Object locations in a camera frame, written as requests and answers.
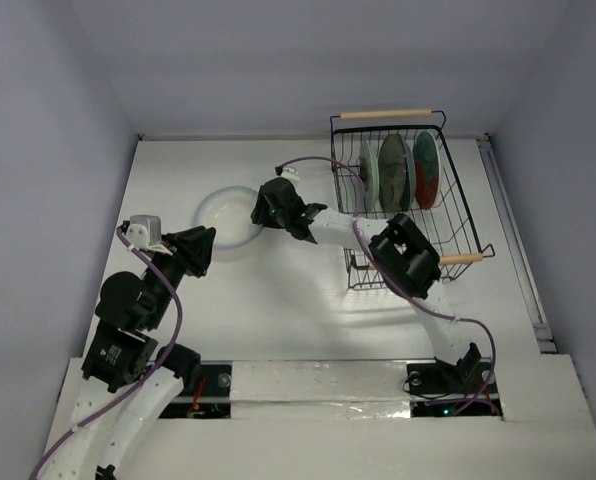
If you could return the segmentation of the white bowl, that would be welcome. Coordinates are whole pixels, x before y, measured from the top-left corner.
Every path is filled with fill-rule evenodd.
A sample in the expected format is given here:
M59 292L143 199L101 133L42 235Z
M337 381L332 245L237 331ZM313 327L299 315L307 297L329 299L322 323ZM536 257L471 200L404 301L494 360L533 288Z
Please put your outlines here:
M215 250L243 247L263 230L251 219L257 198L258 192L250 187L234 185L218 189L200 202L193 225L216 229Z

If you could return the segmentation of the green flower plate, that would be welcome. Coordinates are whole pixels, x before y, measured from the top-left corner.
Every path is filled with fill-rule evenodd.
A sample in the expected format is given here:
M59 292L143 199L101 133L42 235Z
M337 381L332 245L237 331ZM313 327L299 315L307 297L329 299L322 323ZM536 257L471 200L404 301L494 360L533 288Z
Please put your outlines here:
M379 167L376 153L366 140L360 142L358 166L363 181L365 210L372 212L379 198Z

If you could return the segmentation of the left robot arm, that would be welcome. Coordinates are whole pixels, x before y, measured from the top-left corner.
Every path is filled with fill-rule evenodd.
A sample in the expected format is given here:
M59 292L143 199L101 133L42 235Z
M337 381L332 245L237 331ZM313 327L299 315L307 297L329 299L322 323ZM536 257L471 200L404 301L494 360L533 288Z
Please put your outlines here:
M146 270L117 272L103 282L68 430L31 478L123 478L169 403L201 385L200 354L177 342L183 323L177 288L186 276L206 275L215 235L204 226L164 234L159 218L149 215L117 228L117 238Z

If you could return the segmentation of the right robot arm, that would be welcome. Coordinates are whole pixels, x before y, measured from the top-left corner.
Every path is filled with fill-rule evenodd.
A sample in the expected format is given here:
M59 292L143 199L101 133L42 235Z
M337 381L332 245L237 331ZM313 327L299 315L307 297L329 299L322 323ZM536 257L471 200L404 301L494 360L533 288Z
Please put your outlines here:
M414 308L431 341L433 378L442 391L460 393L474 381L481 354L442 298L439 254L409 216L374 220L307 204L290 180L278 177L260 187L251 219L296 240L363 252L388 288Z

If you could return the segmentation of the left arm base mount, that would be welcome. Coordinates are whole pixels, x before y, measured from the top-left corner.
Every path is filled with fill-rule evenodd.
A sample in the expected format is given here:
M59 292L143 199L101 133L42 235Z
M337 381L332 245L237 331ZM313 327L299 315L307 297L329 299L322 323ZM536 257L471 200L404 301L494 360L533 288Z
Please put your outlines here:
M228 419L231 417L232 364L209 362L194 387L186 387L160 414L160 419Z

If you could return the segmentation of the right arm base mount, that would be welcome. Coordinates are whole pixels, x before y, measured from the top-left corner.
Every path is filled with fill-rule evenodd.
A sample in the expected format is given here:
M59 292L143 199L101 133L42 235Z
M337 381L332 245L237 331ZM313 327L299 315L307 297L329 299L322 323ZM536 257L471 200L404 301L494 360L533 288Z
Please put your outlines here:
M435 363L412 363L407 365L407 377L402 390L409 395L411 415L415 418L436 417L499 417L502 404L495 378L492 377L477 399L469 400L479 391L489 375L488 362L482 361L466 386L450 386L440 377Z

